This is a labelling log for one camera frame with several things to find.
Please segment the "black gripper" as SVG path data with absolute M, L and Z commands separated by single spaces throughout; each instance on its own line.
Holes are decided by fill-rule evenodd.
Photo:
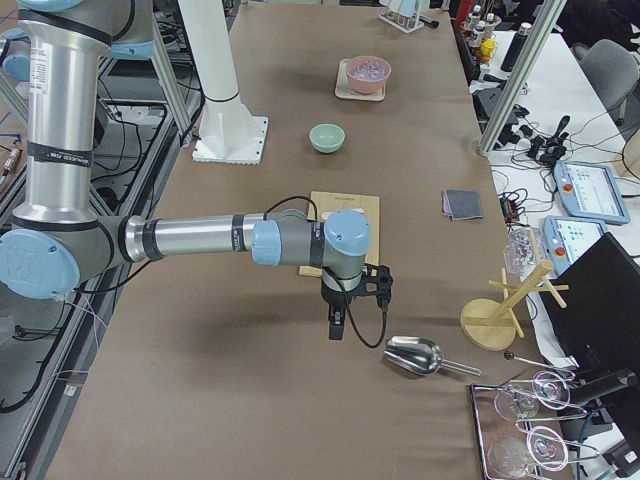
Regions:
M 329 305 L 329 339 L 341 341 L 344 335 L 347 307 L 358 293 L 362 274 L 343 279 L 333 270 L 323 270 L 321 276 L 321 295 Z

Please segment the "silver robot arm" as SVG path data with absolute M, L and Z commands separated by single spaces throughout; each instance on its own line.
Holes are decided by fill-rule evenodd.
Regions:
M 343 336 L 353 298 L 366 294 L 366 217 L 340 210 L 311 221 L 298 211 L 179 220 L 100 216 L 89 205 L 98 63 L 149 57 L 148 1 L 23 1 L 30 40 L 27 184 L 1 238 L 1 280 L 31 299 L 63 297 L 111 268 L 170 255 L 249 252 L 262 265 L 321 270 L 329 336 Z

